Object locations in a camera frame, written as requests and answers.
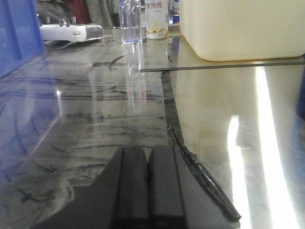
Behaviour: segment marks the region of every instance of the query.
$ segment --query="gray fabric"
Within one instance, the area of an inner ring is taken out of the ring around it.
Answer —
[[[119,0],[86,0],[92,23],[109,28],[118,25]]]
[[[72,23],[74,15],[63,0],[36,0],[36,7],[41,24],[47,23],[47,17],[50,17],[51,24],[57,24],[58,18]]]

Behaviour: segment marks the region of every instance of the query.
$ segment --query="reflective metal sheet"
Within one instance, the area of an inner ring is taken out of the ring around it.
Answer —
[[[171,72],[184,143],[242,215],[237,228],[305,227],[303,72]]]

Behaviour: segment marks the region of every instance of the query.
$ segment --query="white bottle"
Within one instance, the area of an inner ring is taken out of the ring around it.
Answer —
[[[167,0],[145,0],[146,37],[164,39],[168,33]]]

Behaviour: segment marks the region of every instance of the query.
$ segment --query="black rubber strip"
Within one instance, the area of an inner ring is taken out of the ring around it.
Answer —
[[[229,198],[219,187],[217,182],[213,179],[208,170],[200,163],[197,155],[190,152],[184,145],[183,135],[179,123],[179,117],[175,104],[173,94],[171,76],[169,71],[162,73],[162,85],[164,96],[165,117],[169,127],[169,132],[172,135],[174,144],[177,144],[183,153],[184,159],[187,162],[193,176],[197,179],[199,184],[207,191],[207,193],[214,199],[216,204],[223,210],[224,215],[231,221],[238,221],[241,215],[230,202]]]

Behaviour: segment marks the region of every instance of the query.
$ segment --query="metal table surface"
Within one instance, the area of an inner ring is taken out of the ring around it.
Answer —
[[[117,146],[149,154],[169,128],[241,213],[234,228],[304,228],[304,63],[208,62],[177,32],[46,51],[0,79],[0,228],[44,220]]]

